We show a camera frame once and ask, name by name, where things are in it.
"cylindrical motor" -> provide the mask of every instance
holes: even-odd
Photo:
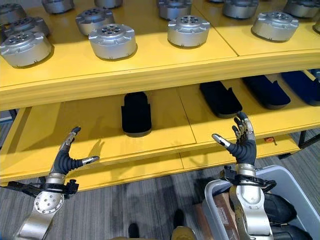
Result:
[[[198,16],[182,16],[168,24],[168,41],[182,47],[195,47],[207,41],[210,23]]]
[[[191,14],[190,0],[165,0],[159,2],[159,16],[163,19],[173,20]]]
[[[312,26],[313,30],[315,30],[318,34],[320,34],[320,19],[316,22],[315,25]]]
[[[31,31],[11,35],[0,46],[1,56],[13,67],[35,64],[47,57],[51,49],[42,32]]]
[[[225,0],[222,12],[227,17],[248,19],[255,15],[258,0]]]
[[[271,41],[288,41],[299,26],[299,21],[284,12],[259,13],[251,31]]]
[[[100,8],[113,9],[120,7],[123,0],[94,0],[94,4]]]
[[[20,4],[7,3],[0,5],[0,25],[11,24],[27,14]]]
[[[123,24],[107,24],[89,33],[91,47],[99,58],[120,59],[137,49],[135,31]]]
[[[155,0],[156,5],[159,7],[159,3],[166,3],[168,0]],[[189,2],[192,4],[193,0],[185,0],[186,2]]]
[[[48,14],[62,14],[75,7],[74,0],[42,0]]]
[[[319,9],[319,0],[288,0],[283,11],[298,18],[313,18]]]
[[[10,35],[26,31],[44,33],[45,36],[50,33],[49,28],[43,18],[31,16],[21,18],[18,21],[11,23],[9,28],[5,30],[4,33],[7,37],[9,37]]]
[[[94,7],[83,11],[75,18],[79,31],[88,36],[94,29],[106,24],[114,24],[112,11],[107,8]]]

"person's foot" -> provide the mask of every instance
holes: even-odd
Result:
[[[136,223],[131,223],[128,228],[129,238],[130,239],[138,239],[139,236],[139,227]]]
[[[185,214],[181,209],[177,209],[174,213],[173,227],[179,227],[185,225]]]

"gray plastic bin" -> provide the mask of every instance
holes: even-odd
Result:
[[[289,223],[307,231],[314,240],[320,240],[320,217],[292,174],[282,166],[271,165],[257,169],[256,176],[264,180],[275,180],[277,185],[272,189],[272,193],[288,200],[297,212],[297,218]],[[209,182],[204,190],[202,209],[214,240],[229,239],[213,196],[230,186],[228,181],[218,179]]]

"yellow shelf board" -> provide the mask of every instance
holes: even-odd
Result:
[[[274,139],[276,144],[265,142],[264,139],[256,141],[257,159],[299,151],[299,147],[289,135],[276,136]],[[186,151],[180,153],[180,156],[183,168],[188,170],[236,163],[236,159],[221,146]]]
[[[99,162],[86,168],[153,157],[150,153],[163,155],[170,148],[196,142],[176,88],[148,91],[146,95],[152,131],[144,137],[123,133],[124,95],[21,109],[1,150],[0,182],[47,175],[60,144],[75,126],[82,130],[72,144],[71,157],[100,156]]]
[[[261,106],[239,78],[224,80],[222,83],[232,90],[242,105],[242,111],[249,116],[257,139],[298,132],[320,126],[320,107],[304,103],[284,82],[280,74],[267,75],[272,82],[278,81],[290,97],[291,102],[277,110]],[[197,144],[209,143],[212,133],[218,133],[230,141],[235,141],[231,129],[235,125],[232,118],[215,116],[205,101],[198,84],[178,88],[180,98]]]
[[[206,9],[199,8],[198,1],[194,4],[192,14],[211,20]],[[303,39],[272,43],[277,49],[258,38],[254,38],[257,43],[245,46],[242,42],[250,42],[253,36],[232,34],[230,41],[239,43],[244,51],[263,50],[252,55],[238,56],[239,51],[234,51],[233,44],[216,26],[210,29],[207,42],[201,47],[175,47],[167,41],[168,22],[158,17],[156,4],[151,0],[125,0],[122,7],[113,10],[117,23],[135,29],[135,55],[118,61],[101,60],[75,23],[75,16],[93,7],[93,3],[75,0],[75,5],[75,10],[56,15],[47,14],[42,7],[27,10],[30,16],[42,17],[48,24],[54,54],[39,65],[23,69],[13,68],[0,58],[0,111],[320,67],[320,50],[314,48],[320,42],[319,36],[312,30],[295,34],[303,35]],[[235,28],[234,20],[225,21],[230,21],[230,30]]]
[[[288,135],[275,139],[277,145],[273,142],[266,143],[263,139],[257,141],[258,158],[299,150]],[[180,155],[172,154],[99,168],[78,169],[68,174],[67,181],[76,179],[79,191],[85,191],[235,162],[232,155],[220,146]]]
[[[98,168],[78,169],[68,174],[66,181],[76,179],[79,191],[85,191],[183,171],[180,155],[176,153]]]
[[[297,50],[320,50],[320,36],[312,26],[319,16],[314,18],[297,18],[299,27],[287,42],[271,42],[254,36],[251,27],[259,13],[282,11],[286,0],[260,1],[255,15],[249,19],[237,20],[222,13],[223,3],[194,0],[194,6],[209,20],[214,28],[239,55],[257,55]]]

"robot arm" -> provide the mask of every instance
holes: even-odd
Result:
[[[70,180],[67,185],[64,185],[68,172],[99,160],[98,156],[79,160],[72,159],[69,156],[71,144],[80,130],[81,128],[78,126],[72,129],[62,143],[50,173],[46,177],[43,190],[35,197],[33,210],[18,230],[14,239],[44,239],[54,215],[64,204],[65,194],[74,194],[78,190],[75,180]]]
[[[234,118],[236,135],[233,144],[218,134],[212,138],[236,158],[236,171],[224,170],[224,179],[233,183],[229,197],[234,205],[235,219],[241,240],[273,240],[269,220],[264,209],[265,196],[261,186],[268,181],[256,178],[257,146],[255,133],[248,116],[239,112]]]

